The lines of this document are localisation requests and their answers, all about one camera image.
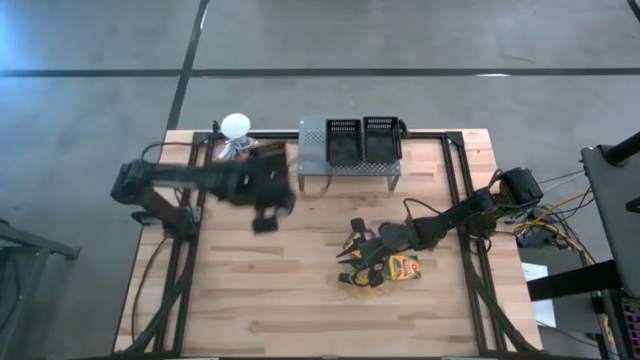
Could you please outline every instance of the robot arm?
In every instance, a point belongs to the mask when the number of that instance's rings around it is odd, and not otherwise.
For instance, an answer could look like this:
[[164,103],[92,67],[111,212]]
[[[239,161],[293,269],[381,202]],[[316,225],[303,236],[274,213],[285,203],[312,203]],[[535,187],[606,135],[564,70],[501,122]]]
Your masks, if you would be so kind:
[[[500,191],[492,194],[490,189],[497,181],[500,181]],[[436,216],[413,218],[409,213],[404,223],[381,225],[377,238],[364,240],[364,235],[360,235],[337,256],[354,251],[361,254],[360,258],[339,262],[353,266],[354,272],[340,274],[338,280],[358,286],[378,286],[384,281],[382,273],[389,256],[409,249],[432,250],[449,230],[459,226],[463,226],[470,237],[488,238],[495,231],[496,220],[524,212],[535,206],[542,195],[529,170],[515,168],[504,173],[498,170],[489,185]],[[352,220],[351,224],[354,233],[364,231],[363,221]],[[365,270],[368,282],[358,283],[357,275]]]
[[[257,147],[244,160],[214,162],[206,167],[155,164],[144,160],[123,164],[111,197],[121,204],[142,206],[174,234],[188,233],[190,213],[171,205],[155,192],[154,186],[204,190],[233,205],[253,206],[256,233],[276,231],[275,214],[290,214],[296,201],[289,183],[284,143]],[[264,216],[268,209],[273,210],[273,216]]]

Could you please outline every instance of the wooden table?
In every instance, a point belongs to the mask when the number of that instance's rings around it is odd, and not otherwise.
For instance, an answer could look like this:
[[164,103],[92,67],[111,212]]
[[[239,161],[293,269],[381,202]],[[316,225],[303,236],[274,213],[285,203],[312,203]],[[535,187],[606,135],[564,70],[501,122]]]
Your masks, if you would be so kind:
[[[489,133],[484,129],[462,132],[474,186],[485,186],[496,169]],[[169,131],[166,141],[190,142],[192,133]],[[296,146],[296,141],[288,143],[292,158]],[[165,146],[161,161],[186,163],[188,154],[188,147]],[[273,234],[253,235],[252,209],[208,199],[183,356],[476,354],[455,231],[449,232],[434,251],[417,253],[420,280],[386,282],[376,289],[337,282],[343,267],[336,263],[335,256],[350,233],[351,218],[362,217],[374,229],[385,221],[401,221],[406,215],[402,205],[405,197],[418,198],[440,210],[451,206],[441,144],[406,140],[403,155],[402,177],[395,192],[387,190],[384,178],[334,178],[324,198],[299,197],[293,214],[282,219],[280,231]],[[457,155],[453,155],[464,198]],[[291,176],[295,186],[296,174]],[[320,189],[324,180],[309,178],[306,191]],[[176,203],[170,189],[158,191]],[[416,215],[430,214],[419,206],[411,210]],[[115,350],[131,343],[132,299],[143,269],[161,240],[160,227],[144,229]],[[489,258],[498,301],[525,338],[541,348],[513,237],[497,235],[492,240]],[[160,304],[170,243],[164,245],[142,290],[136,331],[146,325]],[[483,318],[492,348],[484,305]],[[172,331],[170,321],[169,336]]]

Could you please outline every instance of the black metal frame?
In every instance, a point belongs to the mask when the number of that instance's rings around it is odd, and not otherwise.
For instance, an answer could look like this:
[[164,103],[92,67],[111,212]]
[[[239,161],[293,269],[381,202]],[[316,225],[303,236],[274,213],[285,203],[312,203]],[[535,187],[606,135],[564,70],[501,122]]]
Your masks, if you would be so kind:
[[[198,158],[199,152],[199,144],[203,144],[204,137],[209,137],[209,141],[206,142],[206,150],[205,150],[205,165],[210,164],[213,157],[213,147],[215,139],[213,138],[212,133],[210,132],[196,132],[192,137],[192,147],[189,154],[188,166],[195,166]],[[280,140],[297,140],[298,132],[297,131],[275,131],[275,132],[251,132],[249,136],[252,136],[257,139],[280,139]],[[460,162],[460,170],[462,173],[464,188],[467,196],[469,196],[473,192],[473,184],[471,180],[471,173],[469,170],[469,163],[467,160],[466,150],[464,146],[464,139],[461,132],[412,132],[411,139],[431,139],[435,141],[439,141],[442,145],[444,164],[447,173],[447,180],[449,183],[449,191],[451,194],[452,205],[455,205],[460,202],[460,197],[458,195],[458,185],[456,180],[455,169],[453,166],[453,156],[451,147],[454,146],[457,153],[458,159]],[[180,206],[186,206],[191,196],[191,191],[189,189],[185,189],[182,198],[180,199]],[[195,208],[196,209],[204,209],[206,199],[206,193],[203,191],[198,192],[198,197],[196,201]],[[201,226],[201,218],[196,219],[196,229],[197,233],[195,236],[183,239],[176,238],[174,239],[171,254],[169,258],[169,266],[167,269],[165,286],[163,291],[163,302],[161,308],[159,309],[156,316],[160,317],[158,325],[152,327],[151,329],[147,329],[153,331],[155,334],[154,344],[152,348],[152,352],[145,353],[145,349],[147,348],[147,344],[145,346],[135,349],[134,352],[126,352],[126,353],[114,353],[115,357],[125,357],[125,358],[139,358],[139,356],[144,355],[149,358],[168,358],[168,357],[178,357],[182,352],[182,346],[184,341],[184,330],[186,327],[187,321],[187,313],[189,306],[189,297],[191,291],[191,284],[193,281],[193,274],[195,270],[195,258],[198,249],[198,241],[199,241],[199,232]],[[470,239],[465,234],[464,231],[458,231],[458,238],[461,249],[462,256],[462,264],[465,276],[468,277],[470,274],[475,275],[475,269],[471,263],[471,250],[470,250]],[[178,259],[180,258],[180,252],[183,247],[183,244],[188,244],[188,253],[185,261],[184,269],[181,275],[178,277]],[[481,265],[482,278],[484,279],[484,286],[488,290],[490,296],[495,299],[495,289],[493,286],[493,278],[491,275],[491,270],[489,266],[489,258],[487,256],[487,250],[484,242],[478,242],[478,253],[477,256],[479,258],[479,262]],[[476,346],[478,348],[479,354],[484,354],[489,351],[487,344],[487,337],[484,332],[483,322],[482,322],[482,313],[480,309],[480,302],[478,300],[478,293],[473,286],[471,286],[467,282],[467,292],[469,296],[469,306],[471,310],[471,319],[473,323],[474,333],[476,337]],[[166,332],[167,332],[167,319],[170,314],[170,310],[175,304],[175,302],[180,299],[179,309],[177,313],[176,320],[176,330],[175,336],[173,339],[173,343],[171,345],[171,349],[165,349],[165,341],[166,341]],[[497,321],[493,318],[492,322],[492,330],[494,334],[494,338],[496,339],[496,350],[497,351],[506,351],[506,342],[504,339],[503,330],[500,328]]]
[[0,334],[0,359],[4,359],[9,350],[12,337],[22,331],[25,319],[25,309],[27,309],[38,289],[38,283],[44,272],[47,259],[50,254],[59,254],[67,260],[78,258],[80,248],[71,247],[59,242],[43,238],[41,236],[17,229],[5,221],[0,221],[0,240],[4,240],[15,246],[6,246],[7,251],[23,251],[32,259],[29,261],[29,269],[22,268],[18,276],[25,279],[18,290],[18,299],[15,309],[11,312],[4,334]]

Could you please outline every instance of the black cable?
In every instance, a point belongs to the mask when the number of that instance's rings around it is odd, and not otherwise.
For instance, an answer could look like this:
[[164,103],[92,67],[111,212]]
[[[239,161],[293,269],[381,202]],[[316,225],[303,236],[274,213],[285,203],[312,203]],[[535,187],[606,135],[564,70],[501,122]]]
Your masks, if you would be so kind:
[[593,197],[593,198],[591,198],[591,200],[589,200],[586,204],[584,203],[584,201],[585,201],[585,200],[586,200],[586,198],[587,198],[587,195],[591,193],[591,191],[590,191],[590,190],[591,190],[591,186],[589,186],[589,188],[587,189],[587,191],[585,191],[585,192],[584,192],[584,195],[582,196],[582,199],[580,199],[580,203],[578,204],[578,206],[576,206],[575,208],[568,209],[568,210],[557,211],[556,213],[557,213],[557,214],[564,214],[564,213],[567,213],[567,212],[571,212],[571,211],[573,211],[573,212],[571,213],[571,215],[568,215],[568,216],[565,216],[565,217],[564,217],[564,218],[565,218],[565,220],[566,220],[566,219],[568,219],[568,218],[570,218],[570,217],[572,217],[573,215],[575,215],[575,214],[578,212],[578,210],[580,210],[580,209],[582,209],[583,207],[585,207],[585,206],[587,206],[587,205],[591,204],[591,203],[593,202],[593,200],[595,199],[595,197]]
[[569,176],[572,176],[572,175],[576,175],[576,174],[580,174],[580,173],[583,173],[583,172],[584,172],[584,170],[574,171],[574,172],[572,172],[572,173],[564,174],[564,175],[562,175],[562,176],[556,176],[556,177],[551,178],[551,179],[546,179],[546,180],[538,181],[538,184],[544,184],[544,183],[548,183],[548,182],[550,182],[550,181],[564,179],[564,178],[566,178],[566,177],[569,177]]
[[[573,339],[573,340],[575,340],[575,341],[577,341],[577,342],[580,342],[580,343],[583,343],[583,344],[585,344],[585,345],[589,345],[589,346],[592,346],[592,347],[595,347],[595,348],[600,349],[600,347],[599,347],[598,345],[594,345],[594,344],[588,343],[588,342],[586,342],[586,341],[584,341],[584,340],[578,339],[577,337],[575,337],[575,336],[573,336],[573,335],[571,335],[571,334],[569,334],[569,333],[566,333],[566,332],[564,332],[564,331],[562,331],[562,330],[560,330],[560,329],[558,329],[558,328],[555,328],[555,327],[553,327],[553,326],[551,326],[551,325],[547,325],[547,324],[545,324],[545,323],[543,323],[543,322],[541,322],[541,321],[538,321],[538,320],[536,320],[536,322],[537,322],[538,324],[540,324],[540,325],[542,325],[542,326],[546,327],[546,328],[549,328],[549,329],[551,329],[551,330],[555,330],[555,331],[557,331],[558,333],[560,333],[560,334],[562,334],[562,335],[564,335],[564,336],[566,336],[566,337],[568,337],[568,338],[571,338],[571,339]],[[607,351],[609,354],[612,354],[612,355],[615,355],[615,356],[620,357],[620,355],[618,355],[617,353],[615,353],[615,352],[613,352],[613,351],[609,351],[609,350],[606,350],[606,351]]]
[[[180,197],[184,196],[184,190],[181,190],[181,189],[178,189],[178,188],[173,188],[173,195],[176,197],[176,201],[178,202],[178,206],[181,206]],[[187,199],[187,209],[189,209],[189,214],[191,215],[191,221],[195,222],[196,221],[196,217],[195,217],[195,214],[193,212],[193,206],[191,206],[190,199]]]
[[422,201],[414,199],[414,198],[405,198],[404,200],[402,200],[402,204],[404,205],[404,208],[407,209],[407,214],[409,214],[409,216],[412,219],[413,219],[413,215],[411,215],[411,210],[409,210],[409,205],[407,205],[407,202],[409,202],[409,201],[414,202],[416,204],[420,204],[420,205],[426,207],[427,209],[433,211],[434,213],[436,213],[438,215],[442,214],[441,211],[437,210],[436,208],[434,208],[433,206],[431,206],[431,205],[429,205],[429,204],[427,204],[425,202],[422,202]]
[[[591,199],[589,202],[587,202],[586,204],[582,205],[582,207],[587,206],[591,201],[593,201],[593,199]],[[569,225],[569,222],[567,221],[568,217],[565,217],[561,212],[551,212],[551,215],[553,215],[554,217],[556,217],[556,219],[558,219],[558,222],[562,225],[562,227],[565,229],[565,235],[567,236],[571,236],[573,237],[573,239],[578,243],[578,245],[580,245],[580,247],[582,248],[582,251],[584,251],[584,253],[594,262],[596,261],[596,259],[593,257],[593,255],[591,255],[591,253],[589,252],[589,250],[587,249],[587,247],[584,245],[584,243],[580,240],[580,237],[578,236],[578,233],[571,227],[571,225]]]
[[154,142],[151,143],[149,145],[147,145],[146,148],[144,148],[144,150],[142,150],[142,153],[140,153],[140,160],[144,160],[144,156],[147,154],[147,152],[151,149],[153,149],[154,147],[158,147],[158,146],[164,146],[164,145],[180,145],[180,146],[200,146],[201,144],[203,144],[205,141],[208,140],[208,137],[205,137],[204,139],[200,140],[199,143],[186,143],[186,142],[176,142],[176,141],[158,141],[158,142]]
[[151,270],[151,265],[155,261],[156,256],[158,256],[158,254],[160,253],[160,249],[162,248],[162,245],[164,244],[164,242],[167,241],[167,239],[169,239],[169,237],[165,236],[162,239],[162,241],[160,241],[156,249],[153,251],[153,254],[151,254],[151,257],[149,258],[149,262],[147,263],[147,266],[144,268],[144,272],[142,273],[142,277],[140,278],[140,285],[138,285],[136,296],[133,298],[133,306],[131,307],[131,343],[135,343],[136,341],[135,319],[136,319],[136,312],[138,308],[138,298],[140,297],[140,293],[141,293],[142,287],[144,286],[144,282],[147,279],[147,275],[149,275],[149,270]]
[[[491,239],[474,239],[476,242],[476,246],[480,246],[481,241],[488,241],[489,242],[489,246],[487,246],[487,254],[489,253],[489,250],[491,250],[491,247],[493,246],[493,242],[491,241]],[[469,247],[469,252],[472,253],[473,255],[478,255],[477,252],[471,250],[471,247]]]
[[9,267],[9,265],[8,265],[9,263],[11,263],[13,265],[13,276],[14,276],[13,281],[14,281],[14,284],[15,284],[15,287],[16,287],[16,300],[13,302],[13,305],[11,306],[11,310],[9,310],[9,313],[7,314],[5,319],[2,320],[2,323],[0,323],[0,334],[2,334],[4,329],[7,327],[7,324],[9,324],[9,320],[13,316],[13,313],[16,311],[16,308],[18,307],[18,303],[20,302],[20,288],[21,288],[21,286],[20,286],[20,276],[18,276],[18,264],[16,263],[16,261],[14,259],[7,260],[7,265],[5,266],[5,271]]

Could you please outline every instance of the black wire basket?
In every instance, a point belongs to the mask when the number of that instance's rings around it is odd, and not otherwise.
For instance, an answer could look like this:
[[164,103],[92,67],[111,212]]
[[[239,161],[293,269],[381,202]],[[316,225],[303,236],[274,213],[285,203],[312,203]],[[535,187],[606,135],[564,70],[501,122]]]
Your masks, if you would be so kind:
[[360,119],[327,120],[327,162],[357,165],[362,161],[362,129]]
[[365,160],[369,163],[392,163],[402,159],[400,120],[397,117],[364,118]]

